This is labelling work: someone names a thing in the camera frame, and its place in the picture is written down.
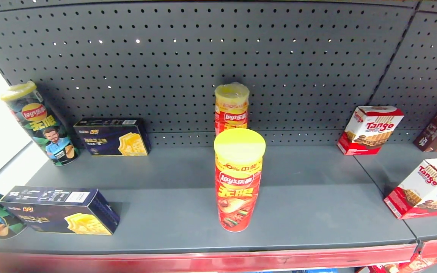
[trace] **nutrition label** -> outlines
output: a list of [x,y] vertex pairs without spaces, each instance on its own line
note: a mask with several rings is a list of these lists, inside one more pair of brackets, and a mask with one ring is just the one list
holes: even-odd
[[71,194],[70,191],[61,190],[45,190],[38,198],[38,201],[47,202],[65,202],[66,198]]

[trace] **barcode label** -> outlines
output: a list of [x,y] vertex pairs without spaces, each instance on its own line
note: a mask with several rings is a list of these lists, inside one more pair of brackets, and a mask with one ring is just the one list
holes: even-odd
[[70,203],[82,203],[88,197],[90,192],[88,191],[73,191],[70,195],[68,195],[65,202]]
[[126,121],[123,122],[123,125],[124,126],[129,126],[129,125],[132,125],[132,124],[135,124],[135,123],[136,123],[135,119],[127,119]]
[[400,218],[402,216],[401,213],[399,213],[399,211],[396,209],[394,204],[390,202],[390,200],[385,199],[385,203],[387,204],[387,206],[389,206],[390,210],[392,210],[392,212],[397,216],[397,218]]
[[38,93],[38,91],[36,90],[35,90],[35,96],[38,98],[40,102],[43,102],[43,98],[41,97],[40,93]]

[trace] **red lay's canister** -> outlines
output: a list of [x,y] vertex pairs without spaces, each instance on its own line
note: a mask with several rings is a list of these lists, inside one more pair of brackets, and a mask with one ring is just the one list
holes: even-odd
[[215,89],[215,135],[232,129],[247,128],[249,89],[240,83],[219,85]]
[[259,194],[264,138],[257,132],[234,128],[214,142],[215,194],[223,228],[240,232],[249,225]]

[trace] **red and white box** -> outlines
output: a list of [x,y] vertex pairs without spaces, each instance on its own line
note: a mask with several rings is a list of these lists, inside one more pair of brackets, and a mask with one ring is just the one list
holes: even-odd
[[376,154],[403,117],[396,107],[357,107],[337,146],[345,155]]
[[384,199],[397,219],[437,215],[437,158],[425,159]]

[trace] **lay's chip canister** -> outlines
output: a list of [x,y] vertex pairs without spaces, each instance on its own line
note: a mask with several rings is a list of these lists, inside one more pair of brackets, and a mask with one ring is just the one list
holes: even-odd
[[68,164],[78,157],[79,151],[72,144],[65,126],[45,104],[35,83],[28,81],[10,86],[1,95],[1,100],[56,166]]
[[233,128],[247,128],[249,89],[240,83],[215,89],[215,135]]
[[234,128],[217,135],[214,149],[218,218],[226,230],[240,232],[249,225],[259,195],[266,141],[257,132]]

